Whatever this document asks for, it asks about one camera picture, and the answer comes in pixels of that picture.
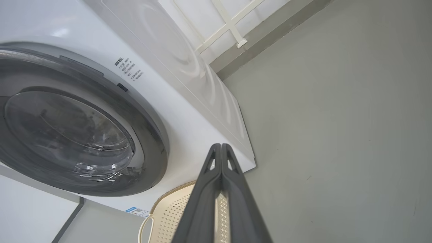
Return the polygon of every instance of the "washing machine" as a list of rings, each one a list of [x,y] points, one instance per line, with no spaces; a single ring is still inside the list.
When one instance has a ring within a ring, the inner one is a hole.
[[[0,170],[134,214],[208,149],[254,154],[237,100],[156,0],[0,3]]]

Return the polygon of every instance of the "beige plastic basket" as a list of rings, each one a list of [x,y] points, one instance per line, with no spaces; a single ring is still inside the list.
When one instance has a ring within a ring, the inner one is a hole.
[[[152,229],[148,243],[171,243],[184,208],[195,186],[195,181],[178,186],[162,195],[150,210],[138,233],[138,243],[141,242],[143,229],[149,219],[152,219]],[[216,199],[215,208],[215,241],[229,243],[229,214],[227,198],[220,194]]]

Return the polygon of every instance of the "basket handle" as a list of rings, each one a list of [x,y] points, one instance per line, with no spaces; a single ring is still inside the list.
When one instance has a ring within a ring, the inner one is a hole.
[[[150,238],[152,237],[152,231],[153,231],[153,225],[155,220],[152,217],[153,215],[150,214],[145,220],[144,222],[141,224],[140,230],[138,232],[138,243],[142,243],[141,242],[141,238],[143,237],[143,230],[144,230],[144,226],[146,225],[147,221],[151,218],[152,219],[152,229],[150,230],[150,235],[149,235],[149,241],[147,243],[150,242]]]

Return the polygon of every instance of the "floor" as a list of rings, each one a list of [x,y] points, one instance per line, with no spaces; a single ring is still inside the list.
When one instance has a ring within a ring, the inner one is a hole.
[[[432,242],[430,10],[335,0],[224,81],[274,242]]]

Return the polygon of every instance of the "white metal frame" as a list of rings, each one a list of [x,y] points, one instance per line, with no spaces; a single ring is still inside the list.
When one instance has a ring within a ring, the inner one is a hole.
[[[238,23],[242,18],[244,18],[252,10],[254,10],[258,5],[260,5],[262,2],[264,2],[264,0],[252,0],[248,5],[246,5],[240,12],[238,12],[231,19],[228,11],[223,6],[222,2],[220,0],[212,0],[213,5],[218,10],[223,21],[225,21],[225,24],[220,29],[218,29],[215,33],[213,33],[209,38],[205,39],[203,37],[203,35],[200,33],[200,31],[192,23],[192,21],[181,10],[181,8],[177,4],[176,0],[172,0],[172,1],[174,3],[174,6],[177,8],[177,10],[183,16],[184,20],[187,22],[187,24],[191,27],[191,29],[195,32],[197,37],[202,42],[202,44],[200,46],[198,46],[198,48],[197,48],[197,51],[199,51],[200,53],[203,53],[203,51],[205,51],[211,44],[213,44],[217,39],[219,39],[228,30],[231,31],[231,34],[234,36],[235,40],[237,41],[237,48],[240,48],[244,44],[246,44],[248,41],[241,36],[241,34],[238,31],[238,29],[236,28],[235,24]]]

